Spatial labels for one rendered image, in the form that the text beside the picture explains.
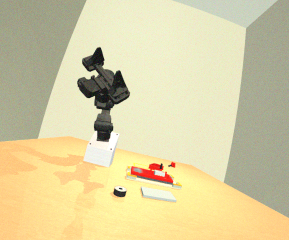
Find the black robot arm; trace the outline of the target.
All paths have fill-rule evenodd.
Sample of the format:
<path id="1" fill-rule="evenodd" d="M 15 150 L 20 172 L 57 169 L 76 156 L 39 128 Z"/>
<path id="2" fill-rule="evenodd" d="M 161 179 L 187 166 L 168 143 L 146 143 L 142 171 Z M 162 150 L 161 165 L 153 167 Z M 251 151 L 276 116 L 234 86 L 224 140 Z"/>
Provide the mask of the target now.
<path id="1" fill-rule="evenodd" d="M 97 114 L 97 119 L 94 122 L 94 131 L 97 131 L 97 141 L 109 142 L 111 139 L 111 133 L 113 131 L 113 123 L 110 115 L 111 108 L 114 104 L 108 97 L 101 97 L 98 94 L 103 90 L 94 81 L 95 76 L 92 75 L 90 79 L 80 77 L 77 81 L 77 87 L 83 93 L 86 98 L 95 96 L 94 106 L 97 109 L 101 109 L 101 113 Z"/>

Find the small black toy tyre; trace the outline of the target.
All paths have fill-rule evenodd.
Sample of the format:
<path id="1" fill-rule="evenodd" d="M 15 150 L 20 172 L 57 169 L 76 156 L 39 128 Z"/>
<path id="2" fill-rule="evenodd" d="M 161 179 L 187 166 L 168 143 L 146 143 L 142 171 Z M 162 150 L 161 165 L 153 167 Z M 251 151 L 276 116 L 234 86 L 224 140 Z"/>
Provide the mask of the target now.
<path id="1" fill-rule="evenodd" d="M 127 192 L 127 189 L 125 187 L 117 185 L 114 187 L 113 194 L 117 197 L 125 197 L 126 192 Z"/>

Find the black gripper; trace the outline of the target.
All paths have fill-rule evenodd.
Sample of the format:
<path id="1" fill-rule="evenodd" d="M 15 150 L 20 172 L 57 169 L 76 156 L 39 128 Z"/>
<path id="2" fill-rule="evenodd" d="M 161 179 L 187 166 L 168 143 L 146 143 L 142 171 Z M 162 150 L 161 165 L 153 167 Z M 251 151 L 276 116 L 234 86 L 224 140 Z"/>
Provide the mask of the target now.
<path id="1" fill-rule="evenodd" d="M 82 64 L 88 72 L 96 70 L 99 74 L 93 78 L 97 86 L 102 90 L 102 93 L 98 95 L 100 97 L 108 97 L 113 104 L 117 105 L 130 96 L 130 91 L 120 70 L 116 71 L 114 79 L 109 72 L 104 70 L 104 60 L 101 47 L 97 47 L 92 55 L 82 59 Z"/>

